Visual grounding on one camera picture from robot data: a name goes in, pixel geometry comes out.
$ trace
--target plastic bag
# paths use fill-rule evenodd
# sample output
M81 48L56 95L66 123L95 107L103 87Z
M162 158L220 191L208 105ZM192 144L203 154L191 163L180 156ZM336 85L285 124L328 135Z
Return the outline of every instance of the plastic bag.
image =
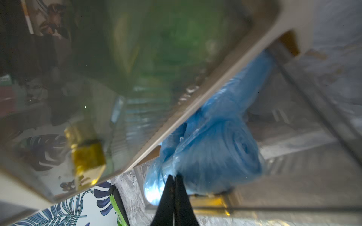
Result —
M220 193L263 171L259 150L239 117L253 103L273 68L260 53L162 142L149 167L144 193L158 205L169 174L184 178L188 194Z

